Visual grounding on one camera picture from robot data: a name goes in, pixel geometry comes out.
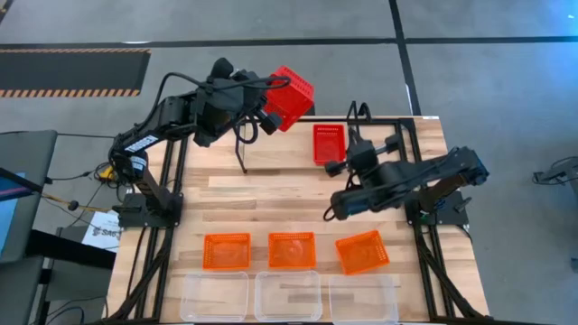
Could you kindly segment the black hazard-striped floor mat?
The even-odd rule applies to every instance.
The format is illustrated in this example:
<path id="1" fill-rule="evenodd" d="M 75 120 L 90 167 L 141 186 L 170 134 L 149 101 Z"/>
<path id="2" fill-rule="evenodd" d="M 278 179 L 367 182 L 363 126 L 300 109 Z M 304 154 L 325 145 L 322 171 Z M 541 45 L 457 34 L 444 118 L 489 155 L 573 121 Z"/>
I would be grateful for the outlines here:
<path id="1" fill-rule="evenodd" d="M 0 98 L 136 97 L 149 49 L 0 50 Z"/>

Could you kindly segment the white printed paper sheet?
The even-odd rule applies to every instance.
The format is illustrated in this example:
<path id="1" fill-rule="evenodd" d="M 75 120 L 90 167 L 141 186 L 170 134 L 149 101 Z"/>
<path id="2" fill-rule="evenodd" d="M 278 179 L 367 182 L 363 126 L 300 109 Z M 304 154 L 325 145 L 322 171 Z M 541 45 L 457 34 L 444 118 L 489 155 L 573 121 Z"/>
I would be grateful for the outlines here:
<path id="1" fill-rule="evenodd" d="M 122 230 L 118 224 L 116 212 L 96 212 L 81 243 L 116 253 L 120 245 L 121 234 Z"/>

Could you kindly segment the grey desk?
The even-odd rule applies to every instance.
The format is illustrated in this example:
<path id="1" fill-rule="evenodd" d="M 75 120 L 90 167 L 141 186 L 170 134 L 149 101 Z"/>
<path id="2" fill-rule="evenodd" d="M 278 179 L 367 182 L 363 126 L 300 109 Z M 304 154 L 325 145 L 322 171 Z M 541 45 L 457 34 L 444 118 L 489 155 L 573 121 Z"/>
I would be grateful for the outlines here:
<path id="1" fill-rule="evenodd" d="M 0 168 L 43 186 L 56 138 L 53 130 L 0 135 Z M 0 256 L 0 325 L 27 325 L 30 318 L 43 264 L 36 249 L 43 233 L 33 228 L 40 199 L 31 192 L 16 204 Z"/>

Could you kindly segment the orange plastic basket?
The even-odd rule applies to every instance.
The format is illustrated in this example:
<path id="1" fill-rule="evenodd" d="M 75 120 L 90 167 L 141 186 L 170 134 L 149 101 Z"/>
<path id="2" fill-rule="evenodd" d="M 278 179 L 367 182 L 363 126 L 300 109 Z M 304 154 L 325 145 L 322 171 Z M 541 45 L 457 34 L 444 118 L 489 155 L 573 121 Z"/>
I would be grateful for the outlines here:
<path id="1" fill-rule="evenodd" d="M 204 237 L 204 270 L 244 270 L 250 267 L 250 262 L 249 233 L 207 234 Z"/>
<path id="2" fill-rule="evenodd" d="M 335 247 L 345 275 L 365 273 L 390 263 L 386 247 L 377 230 L 338 239 Z"/>
<path id="3" fill-rule="evenodd" d="M 276 232 L 268 235 L 268 266 L 304 269 L 316 266 L 313 232 Z"/>

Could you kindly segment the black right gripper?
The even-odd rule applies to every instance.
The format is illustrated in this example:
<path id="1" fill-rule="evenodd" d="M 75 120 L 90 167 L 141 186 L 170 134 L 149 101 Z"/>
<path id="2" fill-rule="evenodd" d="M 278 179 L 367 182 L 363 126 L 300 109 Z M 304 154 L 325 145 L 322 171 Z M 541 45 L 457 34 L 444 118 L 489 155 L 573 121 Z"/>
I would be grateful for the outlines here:
<path id="1" fill-rule="evenodd" d="M 394 134 L 385 139 L 384 146 L 375 147 L 370 140 L 362 138 L 359 131 L 354 128 L 348 129 L 348 137 L 346 165 L 351 177 L 361 177 L 373 171 L 378 166 L 378 156 L 383 152 L 398 151 L 402 140 L 401 135 Z M 324 170 L 330 177 L 341 174 L 343 169 L 344 162 L 329 161 L 324 164 Z"/>

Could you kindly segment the blue monitor screen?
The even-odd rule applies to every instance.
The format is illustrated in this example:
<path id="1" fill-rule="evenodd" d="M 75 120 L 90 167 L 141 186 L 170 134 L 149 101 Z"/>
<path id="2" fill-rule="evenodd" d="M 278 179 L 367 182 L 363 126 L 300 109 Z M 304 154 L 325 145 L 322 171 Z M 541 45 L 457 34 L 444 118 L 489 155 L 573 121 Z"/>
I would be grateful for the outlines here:
<path id="1" fill-rule="evenodd" d="M 30 193 L 22 184 L 0 176 L 0 256 L 6 247 L 17 201 Z"/>

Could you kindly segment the clear plastic basket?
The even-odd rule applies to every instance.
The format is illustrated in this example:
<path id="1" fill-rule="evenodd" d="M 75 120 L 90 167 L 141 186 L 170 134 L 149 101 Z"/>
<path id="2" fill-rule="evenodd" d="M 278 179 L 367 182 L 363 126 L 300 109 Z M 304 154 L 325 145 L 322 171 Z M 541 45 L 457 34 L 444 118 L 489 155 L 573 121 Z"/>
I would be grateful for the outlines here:
<path id="1" fill-rule="evenodd" d="M 335 325 L 397 325 L 396 287 L 386 274 L 336 275 L 329 280 Z"/>
<path id="2" fill-rule="evenodd" d="M 180 317 L 187 322 L 242 322 L 247 316 L 245 272 L 187 274 L 182 286 Z"/>
<path id="3" fill-rule="evenodd" d="M 321 278 L 314 271 L 260 272 L 254 316 L 261 322 L 315 322 L 322 316 Z"/>

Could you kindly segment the red plastic basket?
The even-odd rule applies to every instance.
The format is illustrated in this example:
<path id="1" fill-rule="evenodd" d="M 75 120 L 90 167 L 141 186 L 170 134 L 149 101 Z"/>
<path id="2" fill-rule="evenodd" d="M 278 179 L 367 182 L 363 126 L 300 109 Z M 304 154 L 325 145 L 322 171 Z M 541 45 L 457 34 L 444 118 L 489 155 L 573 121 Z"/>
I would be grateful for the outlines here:
<path id="1" fill-rule="evenodd" d="M 312 127 L 313 162 L 322 166 L 346 158 L 345 126 L 314 124 Z"/>
<path id="2" fill-rule="evenodd" d="M 279 129 L 286 132 L 313 106 L 314 86 L 286 66 L 280 66 L 272 77 L 288 77 L 291 80 L 285 87 L 266 92 L 265 110 L 281 117 Z"/>

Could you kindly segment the black table frame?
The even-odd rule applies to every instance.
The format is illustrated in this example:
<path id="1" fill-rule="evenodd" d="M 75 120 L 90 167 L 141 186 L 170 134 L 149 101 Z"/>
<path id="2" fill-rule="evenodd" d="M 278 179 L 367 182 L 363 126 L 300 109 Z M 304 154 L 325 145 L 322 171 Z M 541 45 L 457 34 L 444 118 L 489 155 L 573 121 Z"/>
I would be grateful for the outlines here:
<path id="1" fill-rule="evenodd" d="M 157 144 L 148 151 L 149 166 L 157 181 L 180 185 L 184 197 L 180 225 L 174 230 L 166 269 L 154 274 L 144 295 L 142 313 L 122 313 L 126 291 L 136 287 L 144 262 L 161 247 L 138 228 L 123 233 L 107 293 L 108 308 L 97 325 L 159 325 L 180 321 L 182 284 L 186 274 L 202 268 L 204 237 L 212 233 L 249 233 L 249 278 L 268 268 L 268 235 L 272 232 L 306 232 L 315 235 L 316 272 L 321 278 L 322 321 L 330 321 L 329 280 L 341 273 L 335 241 L 377 230 L 390 263 L 383 272 L 396 282 L 402 320 L 429 318 L 415 235 L 402 209 L 378 214 L 365 212 L 345 221 L 323 220 L 333 192 L 342 190 L 345 175 L 328 176 L 319 170 L 268 170 L 246 172 L 236 154 L 234 135 L 226 135 L 208 148 Z"/>

